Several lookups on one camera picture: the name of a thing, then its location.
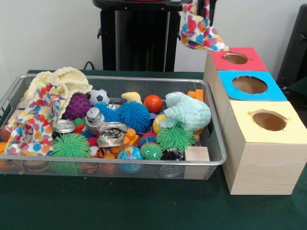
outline polka dot fabric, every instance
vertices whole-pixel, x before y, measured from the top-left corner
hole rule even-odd
[[[183,4],[185,23],[180,31],[181,43],[192,49],[209,49],[214,51],[228,51],[216,29],[210,26],[210,0],[204,0],[205,17],[196,15],[197,0]]]
[[[53,153],[52,130],[58,122],[60,98],[56,86],[38,83],[33,100],[6,126],[11,132],[6,154],[46,156]]]

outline black cable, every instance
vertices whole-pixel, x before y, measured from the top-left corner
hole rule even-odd
[[[86,70],[86,67],[88,66],[88,64],[90,64],[90,65],[91,65],[92,70],[95,70],[95,67],[94,67],[94,65],[92,64],[92,62],[91,62],[91,61],[86,62],[86,64],[85,64],[85,66],[84,66],[83,70]]]

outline green spiky ball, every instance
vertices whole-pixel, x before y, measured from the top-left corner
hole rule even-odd
[[[77,133],[62,134],[54,141],[54,152],[50,157],[89,157],[87,139]],[[50,167],[60,175],[78,175],[80,162],[50,161]]]
[[[162,149],[153,142],[147,142],[142,145],[141,153],[146,160],[159,160],[162,157]]]
[[[85,125],[85,120],[81,119],[81,118],[77,118],[77,119],[74,119],[73,123],[77,127],[77,126],[82,125],[82,124]]]
[[[193,131],[185,131],[179,124],[171,128],[162,128],[156,139],[162,151],[168,148],[177,148],[184,152],[187,146],[195,144]]]

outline circular hole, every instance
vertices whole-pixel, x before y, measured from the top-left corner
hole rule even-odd
[[[253,119],[257,125],[270,131],[280,131],[287,124],[283,116],[272,111],[258,111],[253,115]]]
[[[224,55],[224,58],[226,59],[226,61],[237,65],[245,64],[248,61],[248,58],[246,56],[238,53],[227,53]]]
[[[249,94],[263,93],[268,90],[267,84],[252,76],[240,76],[232,80],[233,85],[242,92]]]

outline light blue plush toy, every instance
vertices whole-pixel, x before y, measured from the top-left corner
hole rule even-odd
[[[184,130],[197,131],[207,126],[211,120],[210,108],[204,102],[183,93],[166,95],[166,105],[166,119],[160,122],[162,128],[171,128],[179,123]]]

